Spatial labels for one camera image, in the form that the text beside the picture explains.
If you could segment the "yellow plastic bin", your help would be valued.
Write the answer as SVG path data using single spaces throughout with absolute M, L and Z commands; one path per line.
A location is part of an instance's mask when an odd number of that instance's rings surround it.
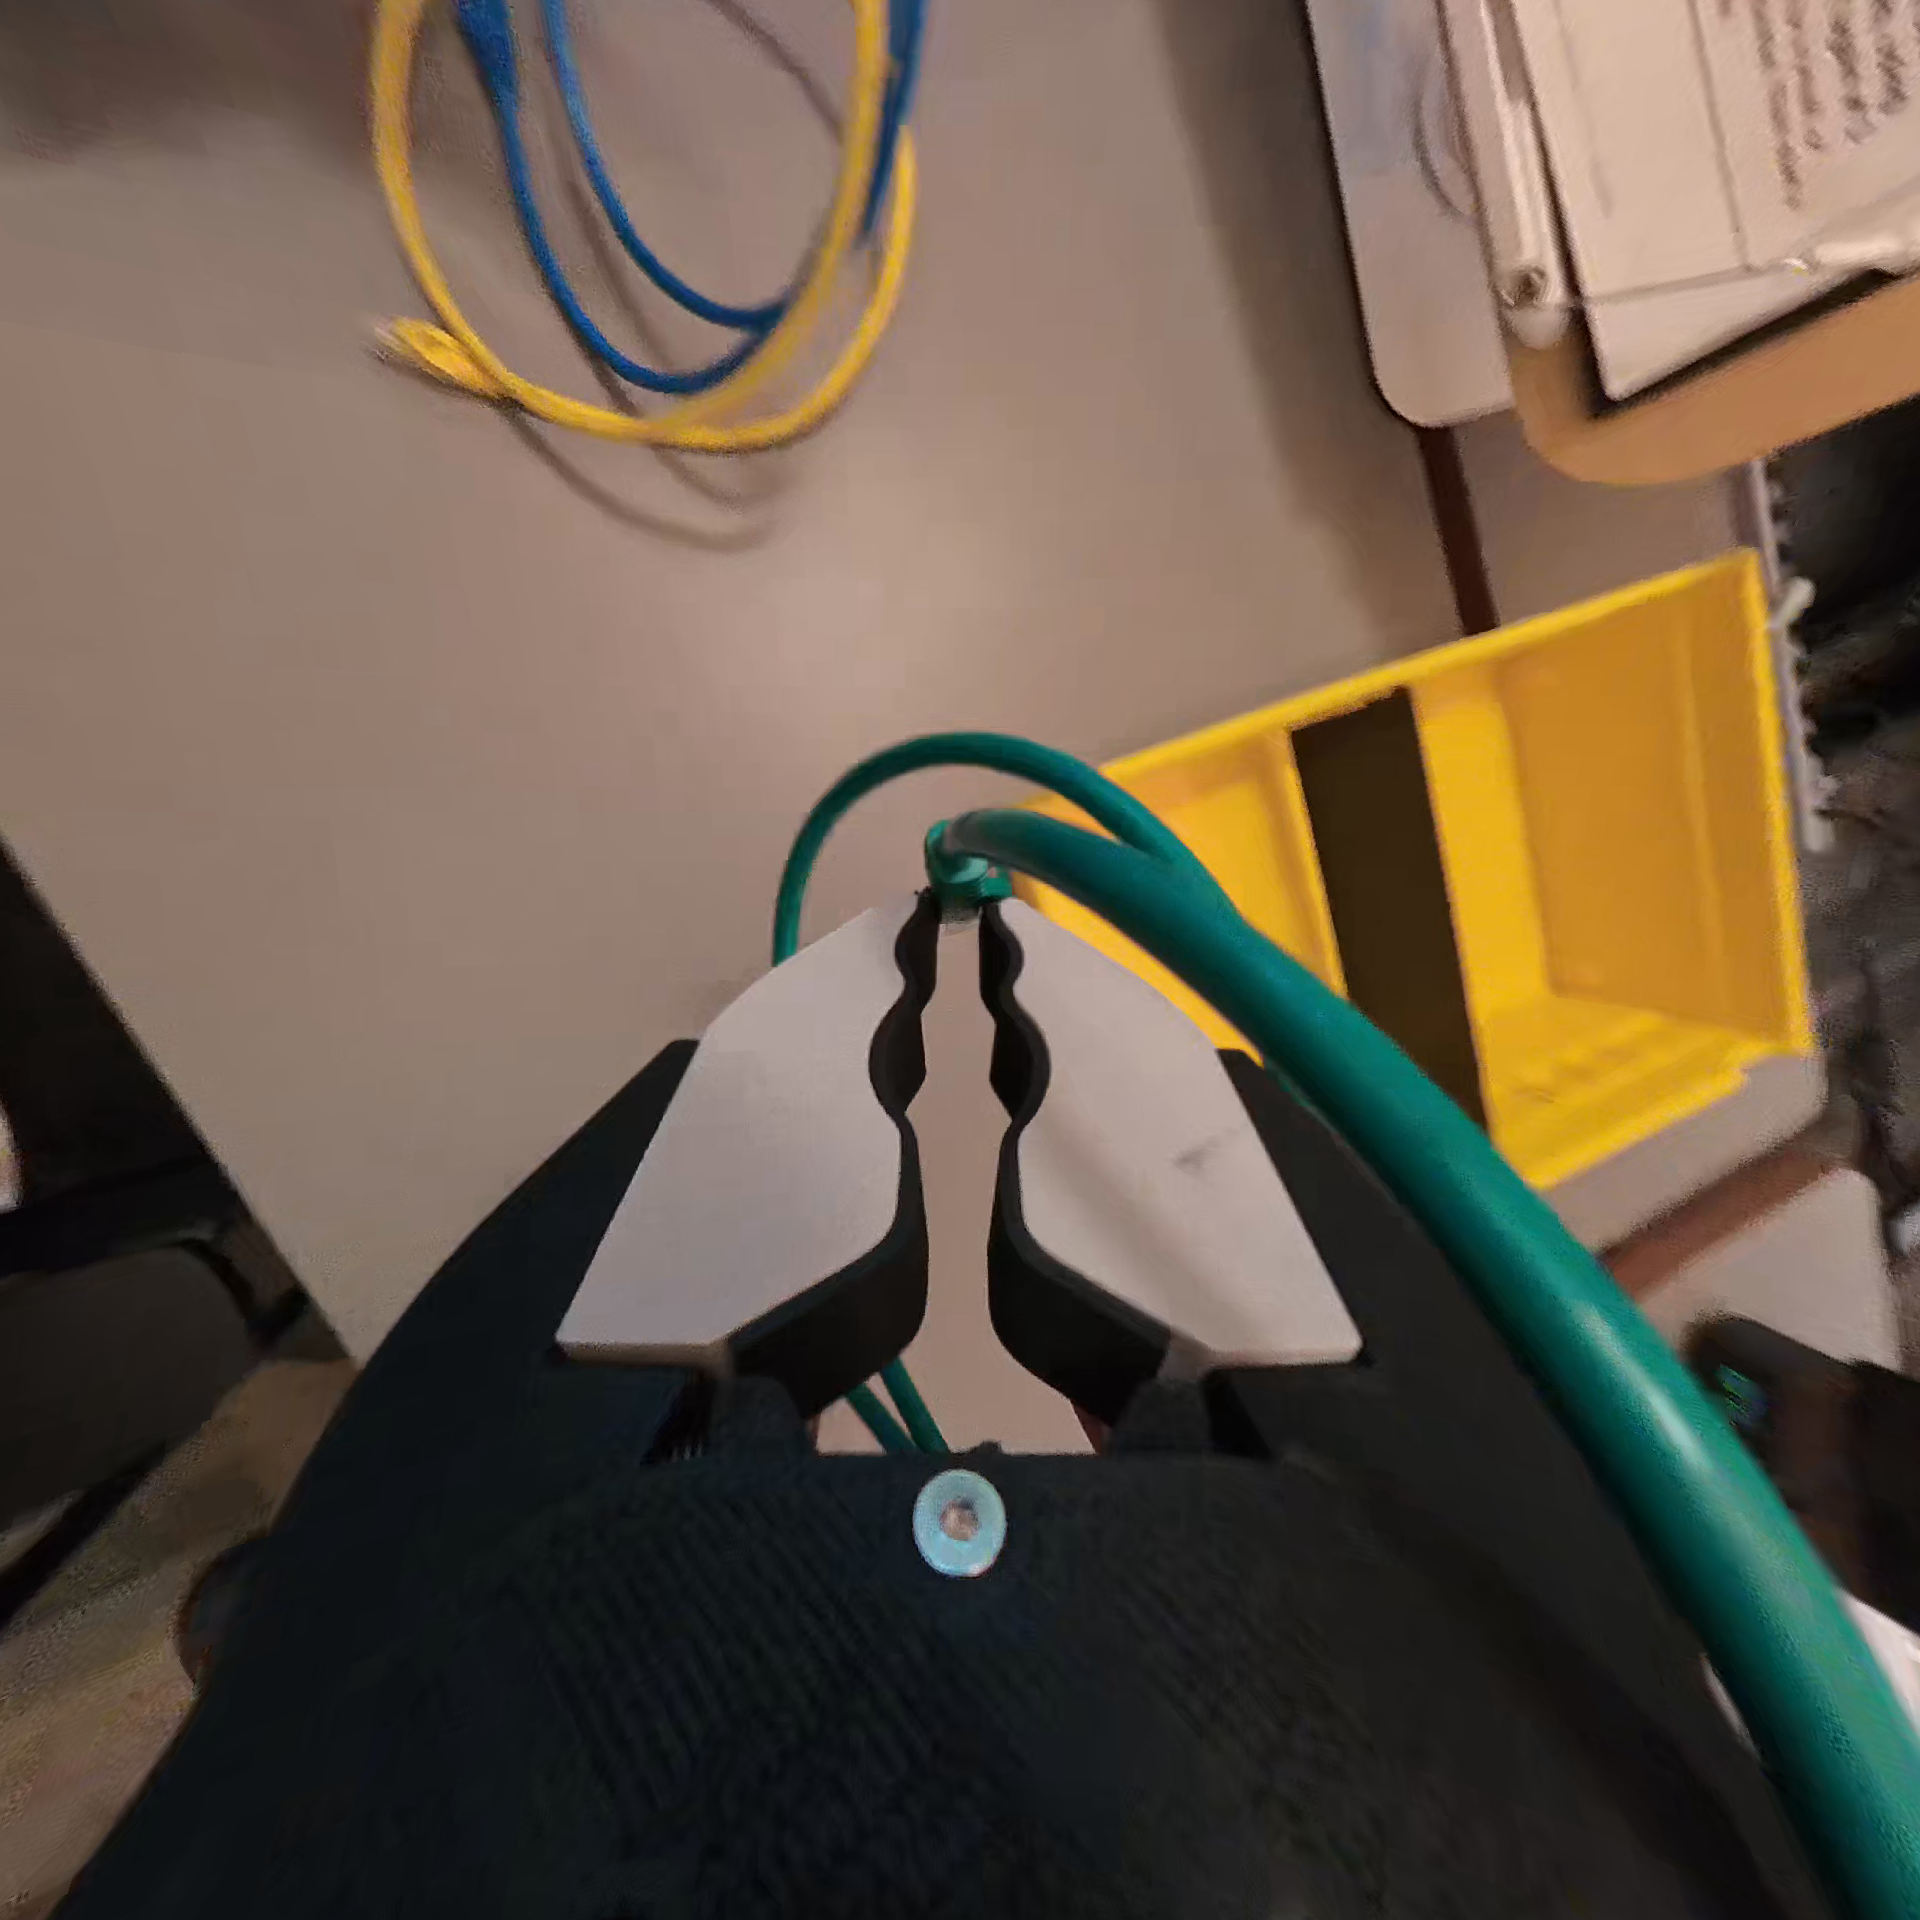
M 1759 559 L 1107 764 L 1549 1191 L 1814 1046 Z

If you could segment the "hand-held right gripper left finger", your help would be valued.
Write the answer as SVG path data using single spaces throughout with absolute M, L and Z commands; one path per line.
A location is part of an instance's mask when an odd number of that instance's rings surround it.
M 929 900 L 760 973 L 696 1038 L 558 1325 L 581 1362 L 781 1386 L 805 1418 L 920 1329 Z

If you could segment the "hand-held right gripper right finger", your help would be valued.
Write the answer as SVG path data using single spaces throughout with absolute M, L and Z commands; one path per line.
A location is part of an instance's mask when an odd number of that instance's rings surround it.
M 1006 1111 L 998 1344 L 1095 1423 L 1155 1381 L 1339 1364 L 1363 1336 L 1213 1046 L 1137 973 L 1007 900 L 977 922 Z

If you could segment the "black office chair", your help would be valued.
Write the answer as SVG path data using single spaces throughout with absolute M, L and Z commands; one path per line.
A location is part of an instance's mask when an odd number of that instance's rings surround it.
M 312 1313 L 6 847 L 4 1628 Z

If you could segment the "printed instruction poster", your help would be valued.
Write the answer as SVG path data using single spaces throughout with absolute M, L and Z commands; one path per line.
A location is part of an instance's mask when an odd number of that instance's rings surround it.
M 1916 273 L 1916 2 L 1507 14 L 1606 399 Z

